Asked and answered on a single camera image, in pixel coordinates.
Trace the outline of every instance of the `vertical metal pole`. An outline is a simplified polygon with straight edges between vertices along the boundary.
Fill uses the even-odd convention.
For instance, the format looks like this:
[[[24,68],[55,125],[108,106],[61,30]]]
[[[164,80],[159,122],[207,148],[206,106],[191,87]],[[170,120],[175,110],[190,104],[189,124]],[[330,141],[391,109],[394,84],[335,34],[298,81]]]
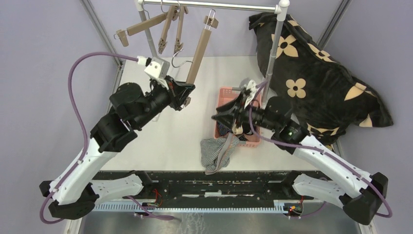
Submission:
[[[139,11],[139,16],[141,17],[141,21],[146,21],[145,11]],[[148,39],[149,49],[152,53],[152,57],[158,57],[158,53],[156,52],[155,43],[153,42],[152,34],[150,33],[150,29],[145,29],[146,38]]]
[[[274,41],[272,42],[270,58],[269,58],[268,67],[267,67],[267,73],[265,74],[265,81],[267,81],[267,84],[264,87],[262,106],[265,106],[267,104],[268,91],[270,87],[270,81],[272,78],[272,72],[274,70],[274,63],[275,63],[275,58],[277,56],[277,49],[278,49],[278,44],[280,42],[280,36],[281,36],[281,30],[282,30],[283,24],[284,24],[284,21],[277,21],[277,24],[275,26]]]

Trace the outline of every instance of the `white tabletop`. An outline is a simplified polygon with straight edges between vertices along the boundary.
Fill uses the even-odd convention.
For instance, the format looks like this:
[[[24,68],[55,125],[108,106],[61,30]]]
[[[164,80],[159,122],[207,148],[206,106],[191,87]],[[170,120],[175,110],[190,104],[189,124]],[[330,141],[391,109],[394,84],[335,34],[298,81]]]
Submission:
[[[176,58],[180,64],[192,58]],[[172,66],[169,75],[185,81],[190,63],[179,69]],[[122,83],[138,83],[142,90],[149,91],[149,77],[144,67],[127,61]],[[191,103],[177,112],[167,107],[157,122],[149,122],[138,138],[130,142],[122,152],[110,160],[105,171],[204,171],[201,165],[202,139],[213,138],[218,92],[222,86],[238,87],[245,78],[260,82],[262,74],[256,57],[205,57],[191,93]],[[263,136],[271,137],[270,131],[262,130]],[[262,141],[257,148],[237,147],[230,163],[222,171],[290,171],[316,170],[309,163],[291,156],[274,144]]]

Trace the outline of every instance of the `gray floor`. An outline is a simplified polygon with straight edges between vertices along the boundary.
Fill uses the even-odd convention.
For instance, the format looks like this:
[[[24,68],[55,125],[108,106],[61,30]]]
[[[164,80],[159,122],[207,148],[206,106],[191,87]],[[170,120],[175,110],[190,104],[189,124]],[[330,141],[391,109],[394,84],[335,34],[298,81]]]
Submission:
[[[305,204],[304,213],[319,204]],[[177,218],[140,219],[131,213],[92,212],[83,219],[83,234],[359,234],[342,209],[326,205],[315,216],[288,220],[282,214],[167,213]]]

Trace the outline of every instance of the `white pipe connector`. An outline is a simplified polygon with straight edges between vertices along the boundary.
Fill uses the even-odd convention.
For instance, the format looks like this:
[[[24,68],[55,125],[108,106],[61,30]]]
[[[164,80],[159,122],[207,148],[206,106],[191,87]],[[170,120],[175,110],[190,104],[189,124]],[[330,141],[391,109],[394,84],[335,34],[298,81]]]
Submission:
[[[138,9],[138,11],[143,11],[143,1],[144,0],[134,0],[136,8]]]
[[[277,14],[277,21],[284,21],[287,16],[288,6],[290,5],[290,0],[280,0],[278,3],[278,8],[280,9]]]

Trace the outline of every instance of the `horizontal metal bar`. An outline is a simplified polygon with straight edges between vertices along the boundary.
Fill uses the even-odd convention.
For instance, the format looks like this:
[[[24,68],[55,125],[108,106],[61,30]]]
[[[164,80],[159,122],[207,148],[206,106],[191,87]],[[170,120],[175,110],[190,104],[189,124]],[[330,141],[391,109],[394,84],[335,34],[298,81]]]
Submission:
[[[214,3],[214,2],[200,2],[200,1],[179,1],[181,6],[194,6],[194,7],[211,7],[230,10],[244,10],[244,11],[264,11],[264,12],[276,12],[278,6],[252,6],[252,5],[240,5],[240,4],[226,4],[226,3]],[[144,0],[144,4],[161,4],[161,0]],[[163,0],[162,5],[178,5],[176,0]]]

